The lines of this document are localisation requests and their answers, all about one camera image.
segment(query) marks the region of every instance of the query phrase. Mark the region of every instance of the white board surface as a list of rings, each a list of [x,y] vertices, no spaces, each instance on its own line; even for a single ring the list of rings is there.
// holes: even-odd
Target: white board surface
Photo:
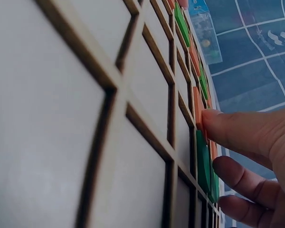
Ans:
[[[34,1],[0,0],[0,228],[74,227],[104,96]]]

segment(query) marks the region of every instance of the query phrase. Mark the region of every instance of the grid divider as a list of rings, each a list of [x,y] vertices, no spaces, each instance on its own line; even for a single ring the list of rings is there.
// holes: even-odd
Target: grid divider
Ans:
[[[102,227],[102,224],[93,216],[93,208],[99,206],[99,202],[103,201],[102,205],[109,205],[110,190],[107,186],[114,178],[114,163],[116,162],[115,147],[118,143],[119,130],[122,127],[122,119],[126,116],[133,126],[140,132],[146,141],[155,149],[155,151],[166,161],[167,173],[165,183],[165,202],[163,227],[175,227],[175,211],[176,194],[178,177],[182,177],[189,183],[190,188],[190,213],[196,212],[198,206],[198,198],[203,200],[202,217],[209,227],[209,217],[218,218],[216,221],[219,224],[220,209],[213,205],[208,199],[205,192],[198,185],[197,181],[197,140],[196,140],[196,124],[194,118],[194,99],[192,94],[192,80],[195,80],[200,89],[200,83],[197,78],[196,70],[193,67],[192,59],[190,58],[188,48],[181,35],[180,28],[175,21],[174,11],[171,10],[167,0],[162,0],[165,9],[170,16],[169,23],[164,18],[161,8],[156,0],[142,0],[140,3],[136,0],[123,0],[123,3],[130,11],[132,18],[128,26],[126,35],[123,39],[120,52],[115,63],[112,63],[106,53],[103,51],[99,43],[93,37],[80,20],[69,0],[36,0],[42,8],[45,15],[52,22],[61,37],[70,46],[73,52],[77,55],[80,61],[84,64],[87,70],[94,76],[100,86],[106,91],[107,102],[105,107],[106,120],[103,122],[104,132],[100,137],[95,137],[99,140],[99,146],[96,149],[91,149],[91,157],[97,154],[97,164],[93,173],[89,173],[87,169],[86,178],[91,178],[93,182],[85,180],[83,192],[87,195],[88,202],[80,204],[78,209],[77,220],[82,219],[80,224],[82,227],[88,227],[91,224],[95,227]],[[145,23],[145,13],[148,7],[152,5],[156,15],[167,35],[170,42],[170,61],[166,62],[158,44],[153,37],[152,31],[148,23]],[[181,55],[177,49],[175,37],[178,36],[182,48],[184,49],[186,62],[183,62]],[[137,53],[138,44],[144,38],[148,44],[163,76],[169,85],[169,110],[168,110],[168,133],[163,135],[156,127],[151,117],[144,110],[140,101],[129,88],[133,78],[133,65],[135,54]],[[179,62],[181,70],[188,84],[189,105],[185,104],[184,99],[178,91],[177,82],[175,79],[176,64]],[[190,168],[178,158],[177,155],[177,109],[180,108],[185,120],[190,128]],[[101,192],[101,199],[95,199],[94,195]],[[197,225],[197,217],[191,224]]]

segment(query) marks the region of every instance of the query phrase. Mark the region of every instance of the red tile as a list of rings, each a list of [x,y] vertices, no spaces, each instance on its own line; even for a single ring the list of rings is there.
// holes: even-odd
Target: red tile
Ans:
[[[171,10],[173,10],[175,8],[175,0],[168,0],[168,3],[171,7]]]
[[[194,69],[196,71],[196,74],[198,75],[198,77],[200,77],[200,63],[199,63],[199,56],[197,53],[197,50],[195,49],[195,45],[194,42],[192,40],[192,37],[190,35],[190,48],[189,48],[189,54],[191,56],[193,65],[194,65]]]

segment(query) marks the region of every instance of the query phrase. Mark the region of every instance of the fingernail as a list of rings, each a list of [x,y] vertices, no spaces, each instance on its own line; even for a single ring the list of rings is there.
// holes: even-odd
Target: fingernail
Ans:
[[[211,120],[214,117],[216,117],[218,114],[221,114],[222,112],[219,110],[215,110],[215,109],[205,109],[202,111],[202,116],[203,119],[206,120]]]

